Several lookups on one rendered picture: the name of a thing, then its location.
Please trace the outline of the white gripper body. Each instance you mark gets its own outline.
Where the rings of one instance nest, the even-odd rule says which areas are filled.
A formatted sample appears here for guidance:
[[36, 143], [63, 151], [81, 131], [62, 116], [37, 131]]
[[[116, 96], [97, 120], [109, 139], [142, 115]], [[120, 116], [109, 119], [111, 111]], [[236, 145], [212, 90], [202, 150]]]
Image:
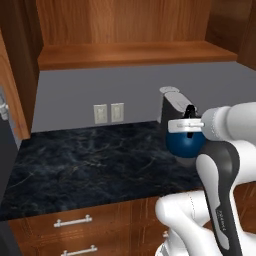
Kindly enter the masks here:
[[199, 118], [175, 119], [168, 121], [169, 131], [200, 131], [204, 123]]

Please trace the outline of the blue round kettle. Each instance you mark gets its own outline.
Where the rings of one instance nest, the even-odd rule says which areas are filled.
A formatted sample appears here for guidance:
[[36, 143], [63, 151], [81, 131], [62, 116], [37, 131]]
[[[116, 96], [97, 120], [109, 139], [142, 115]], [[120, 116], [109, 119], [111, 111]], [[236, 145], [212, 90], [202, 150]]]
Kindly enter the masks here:
[[[194, 105], [188, 105], [180, 119], [199, 118]], [[169, 131], [167, 125], [166, 146], [172, 155], [180, 158], [195, 158], [205, 143], [205, 136], [200, 131]]]

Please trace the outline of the wooden base cabinet front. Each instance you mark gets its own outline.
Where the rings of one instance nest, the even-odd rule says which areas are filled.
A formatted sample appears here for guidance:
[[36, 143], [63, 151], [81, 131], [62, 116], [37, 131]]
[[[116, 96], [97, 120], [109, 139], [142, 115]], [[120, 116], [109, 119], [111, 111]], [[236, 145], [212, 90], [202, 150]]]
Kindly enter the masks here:
[[243, 230], [256, 234], [256, 182], [237, 186], [234, 197]]

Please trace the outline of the wooden cabinet door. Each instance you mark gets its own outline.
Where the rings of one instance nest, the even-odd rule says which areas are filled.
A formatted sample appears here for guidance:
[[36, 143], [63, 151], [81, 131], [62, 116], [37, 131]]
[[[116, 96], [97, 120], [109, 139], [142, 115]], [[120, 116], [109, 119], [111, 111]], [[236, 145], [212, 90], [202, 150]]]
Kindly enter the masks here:
[[14, 121], [14, 133], [19, 139], [28, 139], [28, 130], [14, 75], [0, 30], [0, 85], [3, 87], [9, 113]]
[[256, 71], [256, 0], [252, 0], [237, 62]]

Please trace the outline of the wooden drawer front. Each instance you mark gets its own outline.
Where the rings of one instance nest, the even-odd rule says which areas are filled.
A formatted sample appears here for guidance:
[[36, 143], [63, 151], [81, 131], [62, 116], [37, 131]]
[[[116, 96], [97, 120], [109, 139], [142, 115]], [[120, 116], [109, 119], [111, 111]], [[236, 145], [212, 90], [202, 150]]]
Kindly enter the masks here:
[[[156, 201], [157, 197], [149, 197], [34, 217], [18, 218], [9, 220], [8, 224], [19, 241], [25, 241], [29, 238], [48, 239], [57, 235], [67, 236], [82, 231], [111, 231], [133, 223], [147, 225], [155, 221]], [[89, 223], [60, 228], [53, 226], [58, 219], [62, 221], [82, 219], [87, 214], [93, 218]]]
[[91, 245], [98, 251], [78, 256], [154, 256], [157, 247], [164, 241], [161, 234], [146, 236], [143, 232], [131, 235], [129, 231], [105, 234], [77, 234], [49, 240], [20, 243], [22, 256], [60, 256], [69, 252], [87, 249]]

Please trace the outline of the white wall socket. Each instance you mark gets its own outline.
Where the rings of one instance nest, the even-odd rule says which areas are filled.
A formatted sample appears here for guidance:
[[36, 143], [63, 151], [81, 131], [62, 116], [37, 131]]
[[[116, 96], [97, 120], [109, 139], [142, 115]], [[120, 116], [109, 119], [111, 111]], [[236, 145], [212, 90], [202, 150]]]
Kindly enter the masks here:
[[111, 105], [111, 121], [122, 122], [124, 120], [124, 104], [113, 103]]
[[94, 120], [96, 124], [104, 124], [107, 122], [107, 105], [94, 106]]

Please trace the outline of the open wooden wall cabinet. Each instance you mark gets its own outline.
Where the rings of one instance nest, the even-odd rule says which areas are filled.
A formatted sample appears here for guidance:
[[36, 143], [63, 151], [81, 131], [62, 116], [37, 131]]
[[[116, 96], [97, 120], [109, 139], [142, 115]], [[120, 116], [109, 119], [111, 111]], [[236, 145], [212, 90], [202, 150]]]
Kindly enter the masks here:
[[205, 39], [211, 0], [24, 0], [40, 70], [234, 61]]

